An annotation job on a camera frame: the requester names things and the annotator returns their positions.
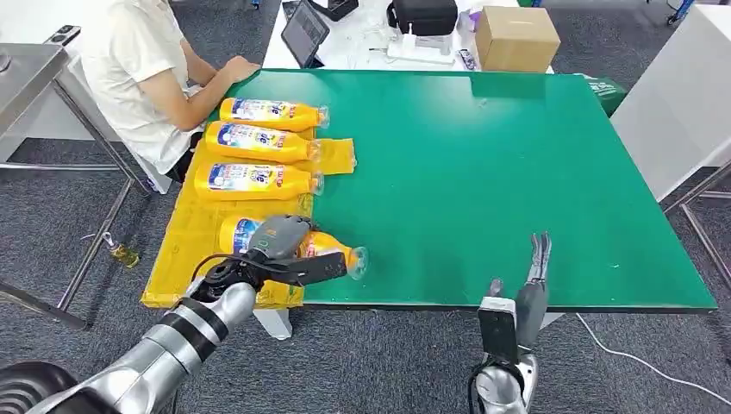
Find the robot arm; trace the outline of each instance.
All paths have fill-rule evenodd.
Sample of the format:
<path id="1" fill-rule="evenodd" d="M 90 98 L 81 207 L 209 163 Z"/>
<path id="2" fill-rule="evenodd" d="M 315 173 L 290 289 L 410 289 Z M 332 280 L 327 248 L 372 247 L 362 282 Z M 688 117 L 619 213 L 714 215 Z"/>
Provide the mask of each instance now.
<path id="1" fill-rule="evenodd" d="M 527 414 L 538 384 L 538 361 L 531 348 L 546 315 L 546 270 L 551 254 L 548 233 L 533 235 L 533 262 L 528 279 L 515 300 L 500 298 L 502 282 L 493 280 L 478 309 L 484 362 L 468 385 L 472 409 L 472 382 L 481 412 Z"/>
<path id="2" fill-rule="evenodd" d="M 168 311 L 132 349 L 102 372 L 43 400 L 29 413 L 138 414 L 161 409 L 189 375 L 251 316 L 266 280 L 308 285 L 347 273 L 343 253 L 297 259 L 311 223 L 275 216 L 253 234 L 243 255 L 223 255 L 203 279 Z"/>

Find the floor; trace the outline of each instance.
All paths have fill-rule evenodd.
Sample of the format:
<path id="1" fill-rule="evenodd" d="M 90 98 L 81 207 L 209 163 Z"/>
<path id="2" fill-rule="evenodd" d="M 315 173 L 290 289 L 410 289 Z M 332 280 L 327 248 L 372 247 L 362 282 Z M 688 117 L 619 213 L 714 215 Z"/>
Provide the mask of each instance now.
<path id="1" fill-rule="evenodd" d="M 545 0 L 563 40 L 557 72 L 608 76 L 630 87 L 672 29 L 662 2 Z M 183 31 L 217 65 L 241 53 L 261 61 L 278 4 L 259 11 L 243 0 L 174 3 Z M 16 161 L 103 160 L 89 142 L 29 139 Z M 693 179 L 700 179 L 706 171 Z M 57 301 L 78 264 L 83 235 L 96 230 L 122 185 L 116 172 L 0 173 L 0 278 Z M 113 233 L 141 253 L 134 269 L 98 255 L 72 311 L 93 321 L 83 332 L 0 304 L 0 366 L 45 360 L 78 378 L 105 367 L 161 315 L 139 303 L 179 187 L 167 196 L 134 192 Z M 731 209 L 695 205 L 710 235 L 731 258 Z M 710 316 L 584 315 L 604 343 L 666 373 L 731 396 L 731 291 L 688 223 L 669 217 L 719 311 Z M 295 309 L 295 335 L 278 342 L 255 320 L 234 332 L 180 393 L 183 413 L 465 412 L 465 379 L 481 358 L 475 312 Z M 645 367 L 603 353 L 573 315 L 541 332 L 540 384 L 533 413 L 731 412 L 711 397 L 670 384 Z"/>

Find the cardboard box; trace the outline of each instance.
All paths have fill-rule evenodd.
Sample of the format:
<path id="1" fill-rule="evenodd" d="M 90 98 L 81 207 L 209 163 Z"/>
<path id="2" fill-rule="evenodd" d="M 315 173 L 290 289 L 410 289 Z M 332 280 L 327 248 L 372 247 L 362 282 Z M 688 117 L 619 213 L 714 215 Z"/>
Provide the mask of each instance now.
<path id="1" fill-rule="evenodd" d="M 561 40 L 537 7 L 484 7 L 475 34 L 483 71 L 544 73 Z"/>

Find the green table mat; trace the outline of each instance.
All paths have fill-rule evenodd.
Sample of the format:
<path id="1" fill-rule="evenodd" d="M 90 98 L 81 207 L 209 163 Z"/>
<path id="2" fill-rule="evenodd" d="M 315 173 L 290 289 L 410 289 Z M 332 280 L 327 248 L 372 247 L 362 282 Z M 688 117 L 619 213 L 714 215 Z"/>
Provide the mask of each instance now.
<path id="1" fill-rule="evenodd" d="M 305 303 L 473 306 L 493 278 L 512 297 L 547 230 L 551 310 L 715 308 L 580 77 L 264 70 L 229 96 L 327 105 L 318 136 L 354 139 L 314 218 L 370 268 Z"/>

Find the white t-shirt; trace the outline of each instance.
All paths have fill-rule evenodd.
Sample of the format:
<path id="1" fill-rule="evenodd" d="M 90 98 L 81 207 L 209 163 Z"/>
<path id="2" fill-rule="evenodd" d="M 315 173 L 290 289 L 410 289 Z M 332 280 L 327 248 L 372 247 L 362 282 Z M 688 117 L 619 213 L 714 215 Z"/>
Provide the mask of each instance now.
<path id="1" fill-rule="evenodd" d="M 96 0 L 84 25 L 82 65 L 109 125 L 132 150 L 167 173 L 187 151 L 184 132 L 155 109 L 138 83 L 172 69 L 190 96 L 178 21 L 163 0 Z"/>

